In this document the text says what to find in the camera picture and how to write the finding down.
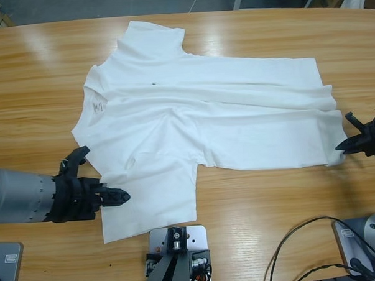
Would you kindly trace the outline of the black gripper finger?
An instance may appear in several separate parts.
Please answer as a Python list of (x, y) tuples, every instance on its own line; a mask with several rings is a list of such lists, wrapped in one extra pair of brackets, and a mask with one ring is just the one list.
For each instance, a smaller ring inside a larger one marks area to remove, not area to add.
[(339, 143), (336, 150), (342, 150), (344, 154), (366, 153), (369, 147), (369, 137), (364, 134), (351, 136)]
[(345, 114), (345, 118), (347, 121), (349, 121), (360, 133), (364, 133), (366, 130), (366, 126), (359, 121), (352, 112), (348, 112)]
[(99, 189), (101, 205), (104, 207), (121, 206), (131, 199), (128, 192), (119, 188), (101, 187)]

